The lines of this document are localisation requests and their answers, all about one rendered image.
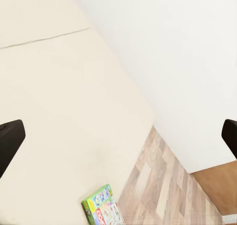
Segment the board game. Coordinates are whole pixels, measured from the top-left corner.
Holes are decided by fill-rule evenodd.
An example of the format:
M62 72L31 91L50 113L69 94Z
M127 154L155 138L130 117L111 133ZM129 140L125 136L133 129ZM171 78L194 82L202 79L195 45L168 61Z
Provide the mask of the board game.
M91 225L126 225L110 184L83 200Z

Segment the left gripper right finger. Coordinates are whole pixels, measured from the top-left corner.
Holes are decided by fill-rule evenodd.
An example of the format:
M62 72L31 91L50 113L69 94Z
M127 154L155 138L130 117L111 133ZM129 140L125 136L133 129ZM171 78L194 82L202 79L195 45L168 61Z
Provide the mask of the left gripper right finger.
M237 160L237 120L225 119L221 137L234 158Z

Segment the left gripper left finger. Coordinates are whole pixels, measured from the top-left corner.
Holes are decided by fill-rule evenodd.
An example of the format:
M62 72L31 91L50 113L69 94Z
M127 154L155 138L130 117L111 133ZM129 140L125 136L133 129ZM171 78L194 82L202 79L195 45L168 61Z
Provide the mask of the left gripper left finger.
M25 138L26 132L21 119L0 125L0 178Z

